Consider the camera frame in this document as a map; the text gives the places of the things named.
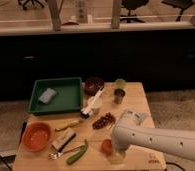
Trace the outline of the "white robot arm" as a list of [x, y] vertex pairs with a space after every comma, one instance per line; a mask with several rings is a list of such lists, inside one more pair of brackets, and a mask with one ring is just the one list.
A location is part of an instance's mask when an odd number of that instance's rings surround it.
[[144, 127], [142, 123], [147, 117], [131, 109], [121, 114], [111, 132], [113, 147], [118, 152], [136, 145], [195, 161], [195, 131]]

